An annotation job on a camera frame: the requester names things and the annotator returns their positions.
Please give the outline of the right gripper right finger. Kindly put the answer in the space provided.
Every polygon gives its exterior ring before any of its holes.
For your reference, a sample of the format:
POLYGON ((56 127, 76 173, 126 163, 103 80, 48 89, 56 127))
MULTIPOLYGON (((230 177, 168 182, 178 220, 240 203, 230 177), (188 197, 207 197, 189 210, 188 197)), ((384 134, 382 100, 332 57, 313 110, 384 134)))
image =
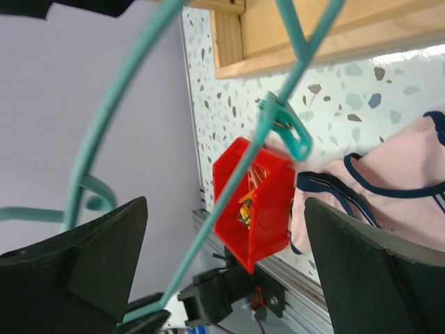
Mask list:
POLYGON ((335 333, 443 333, 444 253, 316 198, 305 220, 335 333))

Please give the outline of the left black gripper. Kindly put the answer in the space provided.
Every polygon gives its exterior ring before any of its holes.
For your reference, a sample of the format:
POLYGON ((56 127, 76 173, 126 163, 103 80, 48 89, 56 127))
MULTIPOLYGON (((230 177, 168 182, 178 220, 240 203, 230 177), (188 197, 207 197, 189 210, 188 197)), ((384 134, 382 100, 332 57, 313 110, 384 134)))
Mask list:
POLYGON ((52 5, 60 4, 109 17, 121 16, 133 0, 1 0, 1 15, 46 19, 52 5))

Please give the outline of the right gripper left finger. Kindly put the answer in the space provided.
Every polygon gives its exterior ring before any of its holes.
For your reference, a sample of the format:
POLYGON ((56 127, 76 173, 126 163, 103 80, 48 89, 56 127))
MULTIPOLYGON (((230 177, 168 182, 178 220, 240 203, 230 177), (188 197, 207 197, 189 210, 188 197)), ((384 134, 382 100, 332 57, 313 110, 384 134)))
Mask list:
POLYGON ((135 198, 93 221, 1 255, 2 333, 113 333, 147 225, 135 198))

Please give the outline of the pink underwear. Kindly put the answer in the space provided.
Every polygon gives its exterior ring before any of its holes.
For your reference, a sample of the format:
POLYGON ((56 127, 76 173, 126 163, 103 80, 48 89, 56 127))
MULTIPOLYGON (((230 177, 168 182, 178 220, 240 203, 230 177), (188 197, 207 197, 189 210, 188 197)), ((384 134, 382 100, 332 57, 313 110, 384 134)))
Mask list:
POLYGON ((290 248, 311 253, 304 215, 314 197, 375 228, 444 250, 444 112, 429 111, 365 155, 296 176, 290 248))

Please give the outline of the teal clip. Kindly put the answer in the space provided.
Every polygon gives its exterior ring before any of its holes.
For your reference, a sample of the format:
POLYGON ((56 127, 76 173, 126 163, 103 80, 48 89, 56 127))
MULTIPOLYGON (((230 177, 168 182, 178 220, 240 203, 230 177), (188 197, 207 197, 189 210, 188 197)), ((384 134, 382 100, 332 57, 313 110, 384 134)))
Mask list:
POLYGON ((262 145, 269 132, 275 132, 296 161, 305 161, 313 148, 313 139, 288 102, 280 104, 277 96, 268 91, 258 103, 258 123, 254 142, 262 145))

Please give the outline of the teal hanger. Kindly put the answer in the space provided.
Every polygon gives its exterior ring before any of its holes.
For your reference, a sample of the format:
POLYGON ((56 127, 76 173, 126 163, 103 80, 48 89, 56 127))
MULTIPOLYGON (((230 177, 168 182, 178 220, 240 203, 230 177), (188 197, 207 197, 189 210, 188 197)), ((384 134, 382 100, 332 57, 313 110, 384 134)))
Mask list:
MULTIPOLYGON (((1 18, 1 206, 62 210, 70 171, 106 89, 157 5, 136 1, 114 19, 54 4, 45 19, 1 18)), ((131 288, 163 291, 200 203, 185 51, 178 14, 142 64, 92 167, 118 202, 148 201, 149 221, 131 288)))

